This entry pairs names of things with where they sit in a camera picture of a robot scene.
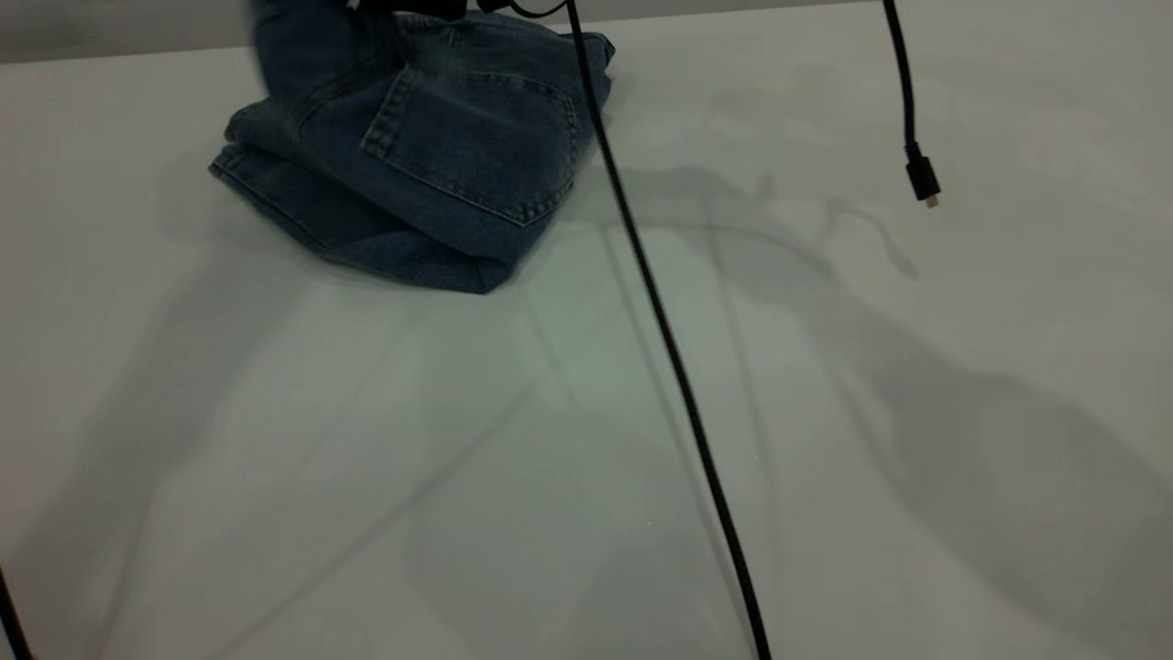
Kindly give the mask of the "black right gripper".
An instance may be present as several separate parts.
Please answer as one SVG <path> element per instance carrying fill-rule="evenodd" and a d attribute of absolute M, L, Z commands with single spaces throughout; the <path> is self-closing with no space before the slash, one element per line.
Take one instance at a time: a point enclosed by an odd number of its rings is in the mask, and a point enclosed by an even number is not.
<path fill-rule="evenodd" d="M 425 18 L 440 18 L 445 21 L 456 21 L 465 18 L 465 0 L 361 0 L 353 1 L 353 9 L 360 12 L 407 13 Z"/>

